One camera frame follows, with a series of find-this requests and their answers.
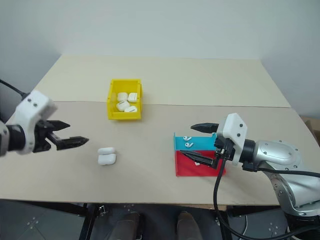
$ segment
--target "black cable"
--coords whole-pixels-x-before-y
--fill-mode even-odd
[[[222,161],[222,164],[221,164],[221,167],[220,167],[220,170],[219,170],[219,174],[218,174],[218,176],[216,178],[215,185],[214,185],[214,190],[213,190],[213,207],[214,207],[214,211],[215,211],[215,213],[216,213],[216,215],[217,215],[217,217],[219,219],[220,224],[222,224],[225,228],[227,228],[233,235],[236,235],[237,237],[242,238],[244,240],[285,240],[285,239],[288,239],[288,238],[290,238],[292,236],[295,236],[295,235],[298,235],[298,234],[301,234],[301,233],[304,233],[304,232],[307,232],[307,231],[310,231],[310,230],[315,230],[315,229],[319,229],[320,228],[320,226],[316,226],[316,225],[304,226],[304,227],[301,227],[301,228],[296,229],[294,231],[291,231],[289,233],[286,233],[286,234],[283,234],[283,235],[280,235],[280,236],[269,237],[269,238],[253,238],[253,237],[242,235],[241,233],[239,233],[239,232],[235,231],[234,229],[232,229],[224,221],[224,219],[222,218],[222,216],[221,216],[221,214],[219,212],[219,208],[218,208],[218,188],[219,188],[220,180],[222,178],[222,175],[223,175],[224,168],[225,168],[227,160],[222,159],[221,161]]]
[[[16,93],[20,94],[21,97],[22,97],[22,100],[25,99],[26,96],[29,95],[29,93],[25,93],[25,92],[23,92],[23,91],[20,91],[18,88],[12,86],[11,84],[9,84],[9,83],[1,80],[1,79],[0,79],[0,83],[3,84],[3,85],[5,85],[5,86],[7,86],[7,87],[10,88],[10,89],[12,89],[12,90],[15,91]]]
[[[312,172],[312,171],[274,170],[274,169],[269,169],[269,168],[264,168],[264,167],[259,167],[258,171],[264,171],[264,172],[273,173],[273,174],[304,175],[304,176],[311,176],[311,177],[320,178],[320,173]]]

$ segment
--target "robotic arm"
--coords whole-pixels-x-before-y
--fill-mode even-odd
[[[181,152],[193,161],[216,168],[220,159],[242,163],[242,169],[263,171],[269,178],[289,231],[305,226],[320,226],[320,174],[307,172],[299,150],[290,143],[246,139],[247,126],[237,113],[220,124],[200,123],[191,127],[203,133],[215,133],[215,159],[202,157],[193,151]],[[320,230],[296,235],[301,240],[320,239]]]
[[[59,120],[47,120],[57,107],[53,101],[37,90],[27,95],[16,107],[9,125],[0,121],[0,157],[8,151],[23,155],[48,151],[50,140],[57,150],[82,146],[89,139],[82,136],[60,139],[54,131],[70,127]]]

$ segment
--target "yellow bin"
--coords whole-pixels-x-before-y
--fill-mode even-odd
[[[137,112],[121,112],[116,105],[118,93],[137,93],[136,103],[130,102],[131,106],[136,106]],[[108,98],[106,100],[106,110],[110,120],[134,120],[141,119],[142,112],[142,85],[140,79],[112,79]]]

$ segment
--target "cardboard box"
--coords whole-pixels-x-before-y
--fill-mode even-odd
[[[301,116],[301,118],[320,146],[320,119],[307,116]]]

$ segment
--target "red tray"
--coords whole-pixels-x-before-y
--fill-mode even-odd
[[[199,150],[195,151],[203,156],[213,158],[215,151]],[[175,175],[177,177],[216,177],[221,168],[222,161],[219,161],[217,169],[200,164],[195,165],[195,162],[183,155],[179,150],[175,151]]]

